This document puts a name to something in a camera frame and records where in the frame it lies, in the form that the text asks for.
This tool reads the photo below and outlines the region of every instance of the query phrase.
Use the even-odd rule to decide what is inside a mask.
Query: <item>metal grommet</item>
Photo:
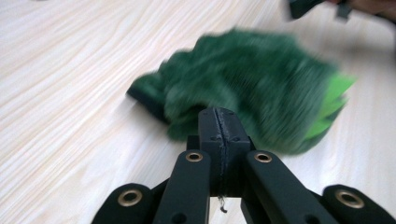
[[[358,197],[356,194],[344,190],[344,189],[339,189],[335,192],[335,198],[340,201],[340,203],[343,203],[346,206],[352,207],[352,208],[363,208],[364,207],[364,201]]]
[[[139,203],[143,198],[143,194],[138,189],[127,189],[119,196],[119,204],[129,207]]]
[[[257,153],[254,156],[254,159],[256,159],[256,161],[265,162],[265,163],[272,161],[272,157],[270,155],[262,153],[262,152]]]
[[[187,154],[186,159],[188,161],[201,161],[204,156],[201,153],[191,152]]]

